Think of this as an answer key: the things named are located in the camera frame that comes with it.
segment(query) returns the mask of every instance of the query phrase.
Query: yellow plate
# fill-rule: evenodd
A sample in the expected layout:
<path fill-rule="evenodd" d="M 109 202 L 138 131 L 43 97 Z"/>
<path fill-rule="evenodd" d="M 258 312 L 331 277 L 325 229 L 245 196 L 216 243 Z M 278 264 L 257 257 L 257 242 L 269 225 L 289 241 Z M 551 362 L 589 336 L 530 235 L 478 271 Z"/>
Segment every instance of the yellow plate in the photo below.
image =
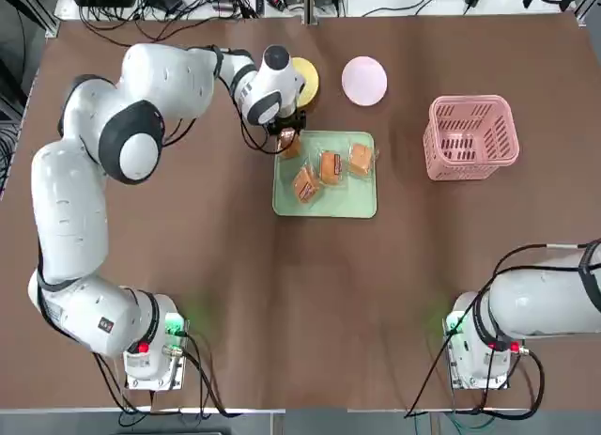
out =
<path fill-rule="evenodd" d="M 309 104 L 317 95 L 319 89 L 319 75 L 315 66 L 303 57 L 293 57 L 292 65 L 304 77 L 304 89 L 299 95 L 297 105 L 299 108 Z"/>

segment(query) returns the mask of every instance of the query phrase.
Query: green cable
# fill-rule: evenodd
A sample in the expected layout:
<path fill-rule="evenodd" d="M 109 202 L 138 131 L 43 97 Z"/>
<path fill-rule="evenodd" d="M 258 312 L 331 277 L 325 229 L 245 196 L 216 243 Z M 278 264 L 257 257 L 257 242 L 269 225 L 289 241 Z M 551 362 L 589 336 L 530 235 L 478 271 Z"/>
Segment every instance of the green cable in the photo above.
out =
<path fill-rule="evenodd" d="M 461 427 L 459 426 L 459 424 L 452 418 L 449 418 L 449 421 L 451 421 L 453 423 L 453 427 L 455 428 L 455 430 L 457 431 L 457 433 L 459 435 L 463 435 L 463 432 L 461 431 Z"/>
<path fill-rule="evenodd" d="M 487 427 L 489 427 L 494 421 L 495 421 L 495 417 L 491 416 L 490 419 L 488 419 L 488 421 L 486 421 L 485 423 L 482 423 L 479 426 L 464 426 L 463 424 L 461 424 L 452 414 L 449 413 L 444 413 L 450 420 L 451 422 L 455 425 L 455 427 L 457 427 L 458 429 L 464 429 L 464 430 L 470 430 L 470 431 L 479 431 L 479 430 L 484 430 Z"/>

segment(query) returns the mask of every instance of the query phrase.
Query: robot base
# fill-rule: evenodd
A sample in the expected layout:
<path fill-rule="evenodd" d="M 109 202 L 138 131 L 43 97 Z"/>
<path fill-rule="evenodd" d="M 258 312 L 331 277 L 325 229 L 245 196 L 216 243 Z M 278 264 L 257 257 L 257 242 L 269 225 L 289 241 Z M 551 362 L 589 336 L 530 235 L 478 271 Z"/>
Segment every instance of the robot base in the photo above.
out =
<path fill-rule="evenodd" d="M 185 358 L 172 357 L 162 352 L 163 346 L 184 347 L 185 338 L 174 336 L 186 332 L 188 322 L 177 312 L 171 299 L 162 294 L 154 297 L 159 304 L 159 327 L 148 345 L 148 352 L 123 353 L 127 387 L 132 390 L 169 391 L 183 386 Z"/>
<path fill-rule="evenodd" d="M 454 311 L 442 322 L 446 334 L 456 327 L 473 297 L 475 293 L 465 293 L 457 299 Z M 451 338 L 447 346 L 451 386 L 459 390 L 483 390 L 486 388 L 492 349 L 483 343 L 476 333 L 471 315 L 463 319 L 457 330 L 457 334 Z M 511 363 L 510 358 L 509 350 L 495 351 L 492 356 L 488 389 L 498 390 L 508 387 L 507 373 Z"/>

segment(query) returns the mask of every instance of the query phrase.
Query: green tray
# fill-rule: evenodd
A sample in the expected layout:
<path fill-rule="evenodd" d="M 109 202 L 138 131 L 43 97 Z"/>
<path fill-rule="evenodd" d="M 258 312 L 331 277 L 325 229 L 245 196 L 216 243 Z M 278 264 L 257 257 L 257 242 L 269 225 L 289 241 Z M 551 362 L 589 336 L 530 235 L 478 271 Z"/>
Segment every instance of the green tray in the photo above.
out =
<path fill-rule="evenodd" d="M 351 144 L 374 148 L 374 138 L 368 132 L 302 132 L 303 155 L 284 160 L 275 158 L 273 167 L 273 210 L 279 216 L 354 217 L 369 219 L 378 210 L 376 169 L 369 178 L 347 174 L 347 183 L 340 187 L 322 186 L 320 195 L 311 204 L 302 204 L 292 191 L 292 181 L 307 159 L 318 164 L 320 149 L 348 151 Z"/>

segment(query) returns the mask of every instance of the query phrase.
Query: metal pole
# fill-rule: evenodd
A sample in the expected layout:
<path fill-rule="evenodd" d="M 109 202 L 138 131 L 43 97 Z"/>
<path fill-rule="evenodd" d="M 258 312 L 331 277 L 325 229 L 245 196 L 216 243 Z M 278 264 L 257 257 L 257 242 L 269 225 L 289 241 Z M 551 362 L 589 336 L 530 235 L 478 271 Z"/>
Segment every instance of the metal pole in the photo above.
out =
<path fill-rule="evenodd" d="M 21 0 L 33 12 L 42 26 L 46 29 L 47 38 L 55 38 L 58 35 L 58 19 L 48 11 L 39 0 Z"/>
<path fill-rule="evenodd" d="M 315 15 L 315 0 L 304 0 L 304 12 L 302 17 L 302 24 L 317 24 L 317 17 Z"/>

